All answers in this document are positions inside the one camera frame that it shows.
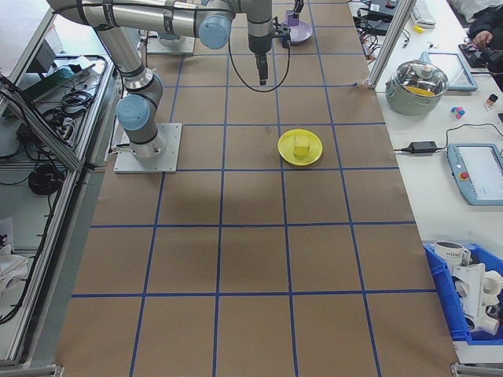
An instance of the pot lid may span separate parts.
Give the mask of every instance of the pot lid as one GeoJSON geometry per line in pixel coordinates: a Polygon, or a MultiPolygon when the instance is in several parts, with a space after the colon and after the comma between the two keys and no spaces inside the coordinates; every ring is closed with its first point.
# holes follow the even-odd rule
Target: pot lid
{"type": "Polygon", "coordinates": [[[448,89],[446,74],[433,64],[412,60],[398,66],[394,80],[405,90],[423,97],[437,97],[448,89]]]}

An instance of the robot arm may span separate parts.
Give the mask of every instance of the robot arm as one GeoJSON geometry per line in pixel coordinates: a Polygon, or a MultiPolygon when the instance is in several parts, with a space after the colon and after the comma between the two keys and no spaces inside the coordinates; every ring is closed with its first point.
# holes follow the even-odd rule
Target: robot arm
{"type": "Polygon", "coordinates": [[[65,18],[94,28],[119,70],[130,95],[119,101],[117,119],[137,158],[162,154],[166,141],[155,123],[163,94],[160,78],[144,67],[121,27],[199,38],[211,49],[229,40],[236,13],[246,13],[248,45],[255,54],[260,84],[267,80],[266,54],[274,37],[272,0],[203,0],[202,5],[174,0],[47,0],[65,18]]]}
{"type": "Polygon", "coordinates": [[[248,44],[255,54],[261,85],[267,80],[266,54],[274,36],[272,0],[203,0],[193,5],[173,0],[48,0],[56,13],[79,24],[90,25],[98,33],[128,89],[145,85],[149,78],[138,77],[144,71],[136,53],[127,48],[118,27],[141,28],[173,35],[199,38],[211,49],[222,48],[229,40],[231,22],[236,13],[246,13],[248,44]]]}
{"type": "Polygon", "coordinates": [[[293,6],[293,18],[299,18],[300,12],[302,12],[302,8],[304,7],[303,0],[296,0],[295,5],[293,6]]]}

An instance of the yellow cube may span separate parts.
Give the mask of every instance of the yellow cube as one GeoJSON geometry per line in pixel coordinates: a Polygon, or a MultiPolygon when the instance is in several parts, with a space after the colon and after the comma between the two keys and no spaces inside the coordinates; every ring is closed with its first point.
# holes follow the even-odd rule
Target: yellow cube
{"type": "Polygon", "coordinates": [[[309,155],[309,137],[307,135],[295,135],[293,140],[293,155],[305,157],[309,155]]]}

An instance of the pot handle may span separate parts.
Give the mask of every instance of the pot handle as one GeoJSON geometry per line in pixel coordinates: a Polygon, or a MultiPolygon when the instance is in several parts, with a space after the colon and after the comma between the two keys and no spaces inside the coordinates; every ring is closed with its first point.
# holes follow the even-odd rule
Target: pot handle
{"type": "Polygon", "coordinates": [[[393,97],[395,95],[396,86],[391,86],[391,82],[386,82],[386,95],[388,97],[393,97]]]}
{"type": "Polygon", "coordinates": [[[429,98],[415,98],[414,102],[421,106],[428,106],[430,104],[430,99],[429,98]]]}

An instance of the tablet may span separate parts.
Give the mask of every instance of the tablet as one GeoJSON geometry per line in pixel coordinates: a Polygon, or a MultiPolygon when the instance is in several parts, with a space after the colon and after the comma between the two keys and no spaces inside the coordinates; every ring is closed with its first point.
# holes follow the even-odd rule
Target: tablet
{"type": "Polygon", "coordinates": [[[470,67],[460,53],[441,53],[424,51],[421,60],[440,68],[449,79],[449,89],[461,92],[473,92],[478,89],[470,73],[470,67]]]}
{"type": "Polygon", "coordinates": [[[503,205],[503,159],[496,145],[449,145],[447,159],[467,202],[474,206],[503,205]]]}

